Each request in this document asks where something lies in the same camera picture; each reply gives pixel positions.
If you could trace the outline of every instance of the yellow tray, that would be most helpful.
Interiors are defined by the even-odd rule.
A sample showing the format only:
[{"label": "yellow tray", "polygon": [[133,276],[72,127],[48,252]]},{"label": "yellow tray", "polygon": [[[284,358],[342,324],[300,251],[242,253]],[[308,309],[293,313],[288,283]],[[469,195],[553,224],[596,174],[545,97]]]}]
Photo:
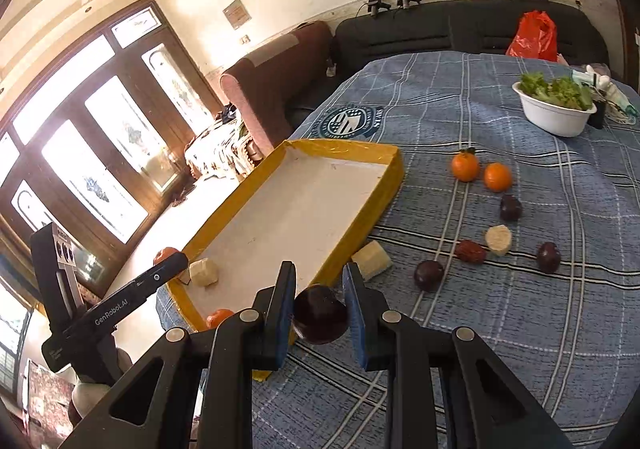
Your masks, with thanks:
[{"label": "yellow tray", "polygon": [[296,265],[296,292],[332,285],[398,191],[404,167],[391,145],[348,140],[280,144],[209,217],[182,250],[210,257],[220,280],[207,288],[177,278],[168,289],[195,331],[218,308],[250,307],[280,263]]}]

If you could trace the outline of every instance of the white food cube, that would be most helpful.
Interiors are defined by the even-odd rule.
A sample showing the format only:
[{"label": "white food cube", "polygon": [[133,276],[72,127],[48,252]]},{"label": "white food cube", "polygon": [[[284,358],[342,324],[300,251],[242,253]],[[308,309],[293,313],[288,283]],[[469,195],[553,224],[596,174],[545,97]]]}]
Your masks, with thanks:
[{"label": "white food cube", "polygon": [[393,265],[391,258],[377,241],[371,241],[362,247],[351,256],[351,259],[360,269],[364,281],[368,281]]},{"label": "white food cube", "polygon": [[505,255],[511,249],[511,231],[505,225],[491,227],[484,235],[489,250],[497,255]]},{"label": "white food cube", "polygon": [[209,257],[194,261],[189,265],[191,281],[196,286],[209,286],[218,281],[218,268]]}]

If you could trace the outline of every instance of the brown armchair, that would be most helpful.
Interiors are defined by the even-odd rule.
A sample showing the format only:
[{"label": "brown armchair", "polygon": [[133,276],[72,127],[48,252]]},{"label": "brown armchair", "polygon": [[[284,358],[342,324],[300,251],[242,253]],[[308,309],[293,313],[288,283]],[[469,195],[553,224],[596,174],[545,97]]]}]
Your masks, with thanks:
[{"label": "brown armchair", "polygon": [[256,48],[220,77],[265,155],[338,87],[335,77],[326,76],[331,39],[323,21],[300,26]]}]

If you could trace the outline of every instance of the white bowl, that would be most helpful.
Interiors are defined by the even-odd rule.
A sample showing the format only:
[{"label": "white bowl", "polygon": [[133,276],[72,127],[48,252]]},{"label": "white bowl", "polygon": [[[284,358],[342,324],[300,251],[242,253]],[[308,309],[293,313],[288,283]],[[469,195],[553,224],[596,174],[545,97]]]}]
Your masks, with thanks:
[{"label": "white bowl", "polygon": [[587,111],[580,111],[580,109],[561,108],[542,102],[522,93],[519,82],[516,82],[512,88],[520,95],[522,109],[529,122],[558,136],[578,136],[584,130],[589,117],[598,111],[595,104],[592,104]]}]

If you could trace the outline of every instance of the green vegetable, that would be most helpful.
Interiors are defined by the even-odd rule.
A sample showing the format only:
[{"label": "green vegetable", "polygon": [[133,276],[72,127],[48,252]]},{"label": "green vegetable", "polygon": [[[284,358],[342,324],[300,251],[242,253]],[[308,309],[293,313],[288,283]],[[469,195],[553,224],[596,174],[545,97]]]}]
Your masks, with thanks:
[{"label": "green vegetable", "polygon": [[576,84],[570,77],[560,77],[549,84],[540,72],[522,74],[520,90],[526,95],[561,108],[586,111],[593,104],[590,89]]}]

